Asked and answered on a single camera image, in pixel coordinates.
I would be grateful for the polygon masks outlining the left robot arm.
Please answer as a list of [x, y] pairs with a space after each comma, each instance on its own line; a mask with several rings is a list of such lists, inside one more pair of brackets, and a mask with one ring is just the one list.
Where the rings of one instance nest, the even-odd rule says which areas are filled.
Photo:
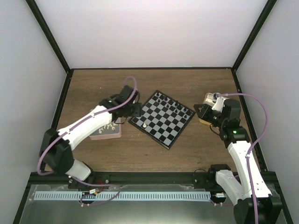
[[43, 137], [41, 155], [37, 164], [39, 175], [66, 174], [84, 188], [95, 184], [95, 176], [84, 162], [73, 157], [73, 150], [97, 129], [122, 117], [136, 117], [141, 113], [141, 103], [136, 87], [125, 85], [121, 92], [99, 102], [84, 117], [73, 124], [55, 130], [48, 129]]

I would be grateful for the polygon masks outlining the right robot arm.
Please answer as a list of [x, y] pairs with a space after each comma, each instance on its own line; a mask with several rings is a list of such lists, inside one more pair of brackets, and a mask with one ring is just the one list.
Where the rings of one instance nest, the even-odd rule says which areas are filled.
[[282, 202], [274, 197], [260, 174], [251, 149], [249, 135], [240, 125], [241, 103], [235, 99], [216, 97], [209, 104], [195, 104], [197, 116], [219, 129], [219, 135], [233, 158], [238, 178], [224, 164], [212, 165], [208, 184], [222, 187], [234, 205], [238, 224], [274, 224], [282, 210]]

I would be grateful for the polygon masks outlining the black chess pieces row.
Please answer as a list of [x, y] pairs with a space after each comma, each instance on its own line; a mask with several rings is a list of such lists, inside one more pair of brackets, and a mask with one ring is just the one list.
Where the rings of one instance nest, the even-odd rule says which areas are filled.
[[170, 116], [176, 117], [177, 115], [184, 118], [189, 119], [194, 115], [194, 111], [190, 108], [187, 108], [177, 100], [172, 99], [171, 97], [163, 94], [160, 91], [156, 91], [154, 93], [153, 99], [156, 108], [159, 110], [164, 111], [165, 113], [169, 114]]

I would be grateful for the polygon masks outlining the gold tin box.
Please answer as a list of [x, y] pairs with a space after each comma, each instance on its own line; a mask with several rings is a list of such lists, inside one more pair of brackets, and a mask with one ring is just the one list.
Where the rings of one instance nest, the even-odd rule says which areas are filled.
[[199, 118], [201, 122], [216, 125], [226, 99], [226, 97], [220, 96], [220, 93], [207, 93], [203, 104], [200, 105]]

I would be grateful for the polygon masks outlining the pink tin box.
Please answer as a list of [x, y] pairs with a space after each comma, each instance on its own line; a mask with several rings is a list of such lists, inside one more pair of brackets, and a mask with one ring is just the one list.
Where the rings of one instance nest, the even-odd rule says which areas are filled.
[[91, 140], [114, 139], [121, 137], [121, 118], [104, 125], [89, 135]]

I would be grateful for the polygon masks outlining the black and white chessboard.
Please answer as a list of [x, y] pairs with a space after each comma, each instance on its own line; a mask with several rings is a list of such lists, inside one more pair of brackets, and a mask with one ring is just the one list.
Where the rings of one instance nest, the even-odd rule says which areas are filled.
[[153, 105], [155, 103], [153, 96], [154, 93], [143, 104], [141, 116], [133, 117], [128, 122], [166, 149], [170, 149], [193, 116], [189, 119], [184, 119], [178, 115], [176, 117], [170, 116]]

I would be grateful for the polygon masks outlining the black aluminium mounting rail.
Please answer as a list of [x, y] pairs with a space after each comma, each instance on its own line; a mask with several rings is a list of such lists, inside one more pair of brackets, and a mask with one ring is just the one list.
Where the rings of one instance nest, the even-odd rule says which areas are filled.
[[90, 184], [183, 184], [214, 186], [215, 177], [209, 172], [94, 172], [86, 180]]

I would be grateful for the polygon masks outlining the black enclosure frame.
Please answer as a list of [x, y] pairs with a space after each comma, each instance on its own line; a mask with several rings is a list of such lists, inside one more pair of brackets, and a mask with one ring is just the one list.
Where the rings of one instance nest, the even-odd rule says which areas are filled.
[[[61, 49], [59, 48], [59, 45], [57, 44], [55, 37], [53, 36], [46, 20], [44, 19], [44, 16], [42, 12], [40, 11], [37, 3], [35, 0], [26, 0], [27, 5], [29, 6], [30, 10], [32, 11], [35, 19], [37, 20], [40, 28], [44, 32], [48, 42], [50, 43], [52, 49], [54, 50], [58, 60], [60, 61], [62, 67], [64, 68], [66, 72], [66, 78], [65, 82], [62, 88], [62, 92], [60, 94], [60, 98], [58, 101], [58, 105], [54, 114], [54, 118], [52, 121], [51, 127], [57, 127], [58, 121], [61, 116], [62, 108], [66, 99], [67, 91], [69, 89], [71, 78], [73, 76], [73, 73], [75, 70], [221, 70], [221, 69], [229, 69], [232, 72], [232, 76], [234, 79], [235, 86], [237, 88], [238, 93], [242, 93], [241, 86], [239, 83], [239, 80], [237, 78], [236, 71], [240, 67], [241, 63], [243, 62], [247, 52], [249, 51], [251, 45], [253, 44], [255, 38], [257, 37], [258, 33], [260, 32], [262, 26], [266, 22], [267, 17], [271, 13], [272, 9], [274, 8], [277, 0], [268, 0], [265, 4], [265, 6], [262, 9], [262, 12], [260, 13], [256, 23], [254, 24], [252, 31], [250, 32], [244, 46], [242, 47], [233, 67], [135, 67], [135, 68], [73, 68], [71, 69], [66, 62], [65, 57], [63, 56], [63, 53]], [[257, 139], [256, 132], [253, 127], [252, 119], [250, 117], [247, 104], [245, 102], [244, 96], [240, 96], [241, 106], [243, 111], [245, 112], [245, 119], [247, 122], [247, 125], [249, 126], [249, 133], [251, 138], [253, 140]], [[279, 185], [279, 181], [277, 179], [276, 173], [272, 171], [268, 171], [267, 165], [265, 163], [263, 153], [260, 147], [260, 143], [257, 143], [257, 146], [254, 146], [255, 151], [257, 152], [257, 160], [258, 164], [261, 166], [262, 170], [262, 176], [266, 177], [267, 183], [273, 183], [276, 186], [276, 190], [278, 190], [280, 199], [282, 200], [282, 212], [284, 214], [284, 219], [287, 224], [293, 224], [293, 220], [291, 218], [290, 212], [288, 210], [283, 192], [281, 190], [281, 187]], [[22, 200], [20, 202], [18, 211], [16, 213], [16, 216], [14, 218], [13, 224], [20, 224], [21, 223], [21, 215], [23, 214], [23, 211], [25, 210], [25, 199], [27, 199], [27, 196], [29, 194], [29, 187], [33, 185], [34, 183], [65, 183], [66, 177], [62, 177], [62, 175], [54, 175], [54, 177], [37, 177], [37, 172], [32, 172], [29, 177], [28, 184], [25, 188]]]

